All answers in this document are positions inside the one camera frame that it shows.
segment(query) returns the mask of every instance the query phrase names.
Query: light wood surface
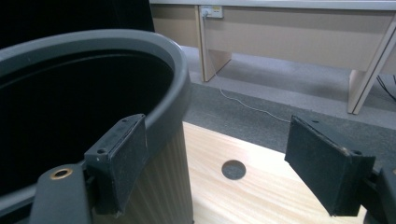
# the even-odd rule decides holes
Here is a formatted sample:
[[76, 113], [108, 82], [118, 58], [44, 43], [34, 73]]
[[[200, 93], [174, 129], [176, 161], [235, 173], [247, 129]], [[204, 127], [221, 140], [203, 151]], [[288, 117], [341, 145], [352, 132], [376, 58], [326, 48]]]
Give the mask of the light wood surface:
[[396, 1], [373, 0], [149, 0], [151, 4], [396, 10]]
[[396, 75], [396, 48], [393, 47], [381, 73]]
[[209, 49], [367, 71], [394, 12], [224, 7]]
[[[284, 154], [184, 123], [194, 220], [222, 223], [362, 223], [329, 217], [318, 199], [284, 161]], [[240, 180], [221, 173], [228, 160], [247, 167]]]
[[196, 6], [151, 5], [155, 32], [165, 35], [179, 45], [198, 48], [200, 38]]
[[209, 49], [205, 38], [205, 23], [198, 9], [197, 22], [200, 35], [198, 41], [199, 58], [201, 64], [202, 81], [209, 81], [233, 56], [231, 52]]
[[376, 82], [376, 78], [388, 61], [393, 61], [391, 55], [393, 47], [396, 44], [396, 15], [393, 16], [392, 22], [389, 25], [387, 32], [385, 33], [381, 44], [375, 53], [374, 58], [369, 64], [367, 70], [357, 71], [352, 70], [349, 75], [349, 96], [347, 112], [358, 114], [361, 107], [366, 99], [370, 89]]

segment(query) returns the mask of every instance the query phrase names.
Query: bin rim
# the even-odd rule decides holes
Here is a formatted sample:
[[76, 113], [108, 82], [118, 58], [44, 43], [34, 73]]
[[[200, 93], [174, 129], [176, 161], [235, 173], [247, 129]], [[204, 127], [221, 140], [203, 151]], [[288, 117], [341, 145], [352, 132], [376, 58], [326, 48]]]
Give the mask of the bin rim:
[[[181, 47], [170, 38], [152, 32], [125, 29], [80, 31], [39, 38], [0, 49], [0, 77], [54, 57], [101, 49], [144, 52], [163, 60], [173, 70], [174, 76], [168, 91], [146, 117], [148, 151], [152, 158], [165, 140], [181, 126], [190, 100], [187, 59]], [[0, 217], [33, 200], [35, 184], [16, 191], [24, 192], [17, 201], [9, 197], [14, 192], [0, 196]]]

